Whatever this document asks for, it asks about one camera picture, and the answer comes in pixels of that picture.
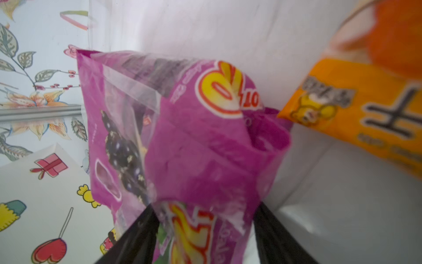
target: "leaf illustration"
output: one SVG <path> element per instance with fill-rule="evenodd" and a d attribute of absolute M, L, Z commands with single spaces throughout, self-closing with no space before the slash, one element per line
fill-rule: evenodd
<path fill-rule="evenodd" d="M 43 70 L 35 75 L 35 82 L 45 82 L 53 77 L 58 70 Z"/>
<path fill-rule="evenodd" d="M 76 136 L 83 141 L 87 141 L 87 130 L 85 129 L 84 124 L 76 118 L 72 118 L 72 122 L 70 124 L 72 125 L 72 130 Z"/>
<path fill-rule="evenodd" d="M 24 69 L 32 66 L 34 53 L 35 52 L 22 52 L 18 55 L 18 62 Z"/>
<path fill-rule="evenodd" d="M 0 24 L 0 51 L 6 56 L 13 58 L 18 49 L 18 41 L 15 36 L 5 26 Z"/>
<path fill-rule="evenodd" d="M 15 68 L 5 60 L 0 60 L 0 70 L 2 71 L 15 71 Z"/>
<path fill-rule="evenodd" d="M 32 151 L 29 151 L 24 147 L 9 145 L 6 143 L 5 135 L 0 135 L 0 154 L 6 155 L 11 161 L 16 161 L 32 154 Z"/>

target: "cupcake illustration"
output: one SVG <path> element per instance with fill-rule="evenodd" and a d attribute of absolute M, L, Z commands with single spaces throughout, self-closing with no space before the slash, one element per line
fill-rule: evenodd
<path fill-rule="evenodd" d="M 0 204 L 0 232 L 8 228 L 25 211 L 26 205 L 20 200 Z"/>

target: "orange snack bag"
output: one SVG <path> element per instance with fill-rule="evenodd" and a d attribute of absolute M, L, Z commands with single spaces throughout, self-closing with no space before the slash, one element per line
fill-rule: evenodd
<path fill-rule="evenodd" d="M 422 177 L 422 1 L 360 1 L 278 117 Z"/>

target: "purple candy package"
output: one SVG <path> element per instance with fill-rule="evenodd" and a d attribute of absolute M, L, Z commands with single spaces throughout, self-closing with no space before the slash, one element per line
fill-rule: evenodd
<path fill-rule="evenodd" d="M 117 236 L 152 204 L 154 263 L 242 263 L 291 123 L 217 60 L 79 50 L 93 198 Z"/>

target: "cartoon bear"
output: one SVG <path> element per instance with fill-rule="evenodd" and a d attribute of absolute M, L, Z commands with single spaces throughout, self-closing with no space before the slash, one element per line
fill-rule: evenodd
<path fill-rule="evenodd" d="M 319 97 L 315 93 L 309 93 L 299 98 L 299 107 L 291 113 L 291 117 L 302 125 L 316 125 L 319 119 L 328 120 L 335 116 L 336 106 L 329 104 L 326 97 Z"/>

